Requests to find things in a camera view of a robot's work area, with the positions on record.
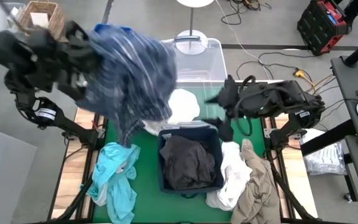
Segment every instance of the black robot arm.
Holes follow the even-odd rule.
[[[252,134],[251,118],[276,117],[287,113],[289,120],[282,129],[270,133],[270,149],[280,149],[288,143],[288,137],[303,128],[315,126],[324,111],[324,102],[320,96],[304,92],[296,81],[277,83],[257,83],[255,77],[247,77],[240,85],[229,75],[221,91],[215,97],[205,101],[218,104],[226,116],[224,121],[219,118],[204,119],[205,122],[218,128],[219,137],[223,141],[233,140],[231,120],[246,117],[250,130],[246,133],[241,126],[240,132],[246,136]]]
[[[83,144],[95,148],[98,132],[85,129],[65,117],[63,111],[38,91],[57,88],[72,99],[85,97],[84,75],[97,69],[101,57],[90,46],[85,31],[74,21],[65,24],[66,42],[55,40],[46,29],[35,30],[23,42],[7,31],[0,32],[0,64],[8,71],[4,83],[16,96],[18,112],[38,128],[55,126],[78,137]]]

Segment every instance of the wicker basket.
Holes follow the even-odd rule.
[[[57,40],[60,38],[65,25],[65,17],[63,15],[63,11],[60,9],[57,3],[50,2],[49,0],[44,2],[40,2],[38,0],[28,3],[26,9],[23,12],[22,19],[20,20],[21,26],[26,31],[32,31],[36,29],[31,21],[31,12],[47,13],[50,16],[48,28],[52,37]]]

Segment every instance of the blue striped shirt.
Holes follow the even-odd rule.
[[[144,127],[142,120],[168,119],[168,100],[176,87],[173,49],[131,29],[104,25],[89,39],[103,57],[98,71],[86,75],[86,97],[80,108],[112,121],[117,142],[131,146],[131,138]]]

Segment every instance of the navy laundry basket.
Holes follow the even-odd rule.
[[[190,190],[173,190],[163,174],[164,158],[160,155],[160,150],[165,146],[165,138],[163,136],[171,134],[172,136],[181,136],[192,141],[205,142],[215,159],[215,173],[216,178],[210,187],[203,187],[200,189]],[[158,183],[160,190],[168,194],[180,194],[185,198],[194,198],[198,194],[204,194],[215,190],[222,189],[224,180],[221,173],[221,165],[223,160],[221,142],[218,137],[218,132],[213,128],[181,128],[163,130],[158,135]]]

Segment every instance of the laundry basket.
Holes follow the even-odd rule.
[[[49,16],[49,31],[53,38],[59,39],[65,25],[65,18],[63,11],[59,5],[54,2],[47,1],[31,1],[24,10],[22,19],[20,21],[21,26],[27,30],[32,31],[36,29],[31,21],[31,12],[46,13]]]
[[[169,136],[181,136],[192,141],[202,141],[208,145],[208,149],[215,160],[215,173],[216,178],[209,187],[203,187],[200,189],[189,190],[173,190],[165,179],[164,170],[164,158],[160,155],[160,150],[165,146],[166,137]],[[218,132],[213,128],[190,128],[190,129],[172,129],[163,130],[158,136],[158,184],[160,191],[167,194],[180,194],[185,198],[194,198],[198,194],[205,194],[215,190],[222,189],[224,185],[224,179],[221,172],[221,165],[223,161],[221,143],[219,141]]]

